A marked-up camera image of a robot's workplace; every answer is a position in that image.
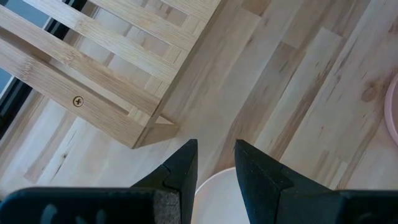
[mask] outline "screw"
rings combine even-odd
[[[83,105],[83,97],[81,96],[76,96],[73,99],[73,105],[75,105],[76,107],[81,107]]]

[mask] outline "white bowl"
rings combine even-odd
[[[215,174],[197,190],[192,224],[202,223],[250,223],[235,168]]]

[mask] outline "black window frame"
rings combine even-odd
[[[64,3],[72,8],[81,11],[87,0],[65,0]],[[56,38],[63,40],[69,31],[69,28],[55,19],[51,19],[45,30]],[[3,96],[0,98],[0,139],[4,136],[11,123],[14,121],[22,105],[32,91],[32,87],[24,82],[13,78],[12,82]]]

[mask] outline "wooden frame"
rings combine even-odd
[[[149,81],[145,86],[127,82],[117,72],[5,7],[0,7],[0,67],[129,147],[141,147],[176,135],[177,125],[157,124],[156,121],[207,33],[210,26],[205,29],[206,24],[211,24],[211,15],[220,0],[193,1],[193,4],[163,1],[187,14],[182,26],[127,0],[91,0],[168,44],[169,49],[163,57],[61,1],[25,2],[148,73]],[[80,75],[76,78],[62,67],[54,67],[49,63],[51,58]],[[80,77],[92,84],[87,85],[79,80]],[[153,91],[160,86],[162,92]]]

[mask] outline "wood knot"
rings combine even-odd
[[[362,101],[364,102],[370,102],[374,100],[377,97],[377,94],[379,93],[379,85],[377,82],[372,82],[369,87],[362,93]]]

